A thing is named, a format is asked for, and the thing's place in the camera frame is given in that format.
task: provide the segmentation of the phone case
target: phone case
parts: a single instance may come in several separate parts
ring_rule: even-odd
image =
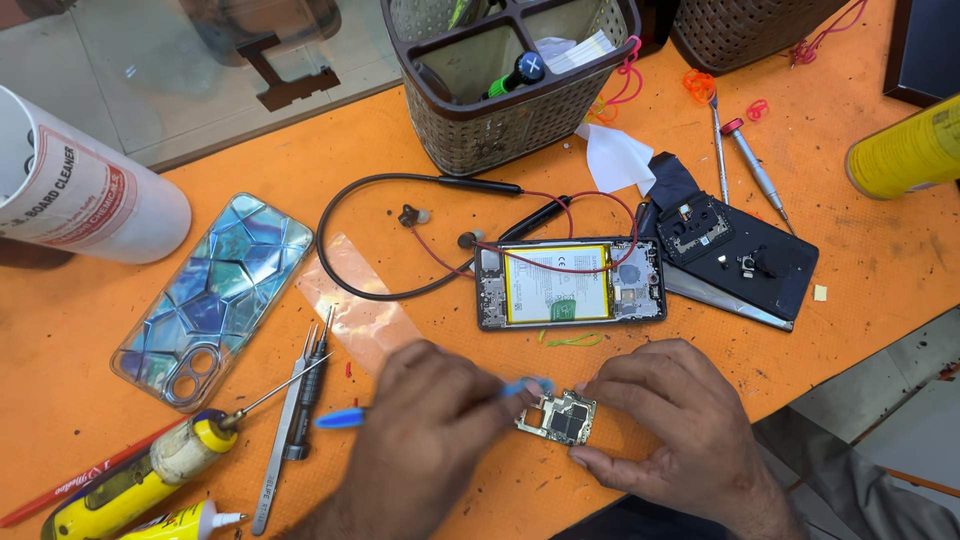
[[[302,223],[237,193],[110,359],[124,380],[180,412],[204,401],[312,246]]]

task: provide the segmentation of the orange mat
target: orange mat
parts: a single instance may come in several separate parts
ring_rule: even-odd
[[[851,143],[916,110],[880,95],[893,4],[871,2],[864,24],[829,36],[811,65],[789,71],[784,55],[774,56],[717,82],[724,121],[744,116],[755,99],[770,102],[770,115],[748,121],[744,136],[764,159],[800,235],[821,250],[813,283],[828,287],[828,301],[808,298],[792,334],[670,295],[665,322],[603,329],[606,339],[595,347],[547,350],[537,344],[535,331],[477,330],[473,284],[467,280],[404,302],[403,308],[427,338],[487,369],[508,377],[545,375],[565,387],[588,379],[608,356],[648,338],[681,336],[716,362],[739,389],[751,418],[758,419],[957,305],[960,249],[950,240],[960,231],[956,187],[880,203],[865,199],[844,175],[843,157]],[[681,86],[686,65],[667,45],[637,66],[645,87],[620,106],[612,126],[657,152],[676,153],[701,187],[719,196],[711,114]],[[621,85],[622,78],[614,75],[605,95]],[[483,176],[552,193],[592,188],[585,148],[572,136]],[[727,170],[732,204],[783,227],[730,145]],[[183,245],[165,260],[129,266],[76,257],[53,271],[0,269],[0,426],[5,430],[0,513],[178,416],[114,376],[108,361],[232,194],[249,191],[312,227],[341,186],[389,171],[436,173],[410,125],[402,88],[166,173],[186,193],[194,222]],[[632,188],[618,195],[631,205],[639,201]],[[396,291],[444,273],[398,226],[396,212],[404,203],[432,211],[431,222],[422,227],[427,241],[442,257],[460,261],[465,253],[455,238],[461,231],[479,227],[496,236],[543,200],[508,201],[401,182],[348,198],[330,230],[345,232]],[[580,235],[629,230],[623,212],[610,201],[578,200],[573,213]],[[547,231],[559,235],[565,227],[551,225]],[[311,318],[319,320],[300,292],[288,289],[208,405],[233,410],[286,379]],[[553,339],[572,335],[577,332],[548,333]],[[335,341],[331,349],[342,351]],[[348,406],[354,397],[369,402],[372,382],[356,367],[353,379],[344,378],[347,361],[343,353],[334,357],[320,409]],[[260,407],[241,426],[234,450],[144,519],[205,497],[223,511],[252,512],[281,401]],[[352,435],[314,432],[311,442],[315,450],[307,460],[284,466],[268,534],[295,522],[334,488]],[[589,444],[643,458],[656,441],[625,415],[600,407]],[[504,436],[436,537],[549,538],[619,497],[599,487],[564,451],[526,433]],[[36,538],[45,517],[0,535]],[[244,534],[249,526],[240,527]],[[221,530],[214,538],[233,534],[233,529]]]

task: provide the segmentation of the brown basket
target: brown basket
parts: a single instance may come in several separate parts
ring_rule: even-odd
[[[407,108],[427,155],[441,171],[469,176],[568,136],[583,121],[615,66],[638,35],[633,0],[507,1],[502,12],[447,30],[455,0],[382,0],[403,69]],[[613,52],[565,73],[479,101],[516,57],[541,37],[578,42],[603,29]],[[442,100],[413,62],[429,66],[463,102]]]
[[[684,0],[673,39],[692,67],[713,76],[792,47],[847,0]]]

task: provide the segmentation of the tool organizer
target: tool organizer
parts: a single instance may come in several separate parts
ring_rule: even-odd
[[[638,36],[632,0],[507,0],[506,9],[447,30],[456,0],[381,0],[399,57],[407,108],[427,155],[449,175],[468,176],[571,135]],[[565,73],[480,101],[490,83],[542,37],[578,43],[603,30],[616,47]],[[436,72],[462,105],[440,99],[413,62]]]

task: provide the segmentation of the black screwdriver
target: black screwdriver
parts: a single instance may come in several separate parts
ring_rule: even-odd
[[[330,328],[332,318],[333,306],[326,312],[326,323],[324,332],[320,334],[320,341],[314,343],[313,352],[307,359],[305,368],[309,368],[316,362],[322,362],[323,365],[311,369],[300,383],[300,396],[297,399],[297,408],[294,409],[294,421],[290,424],[290,435],[287,437],[287,444],[283,447],[283,458],[290,461],[301,461],[310,454],[310,443],[306,442],[306,434],[310,428],[313,407],[320,400],[320,393],[324,390],[324,375],[330,363],[324,358],[326,331]]]

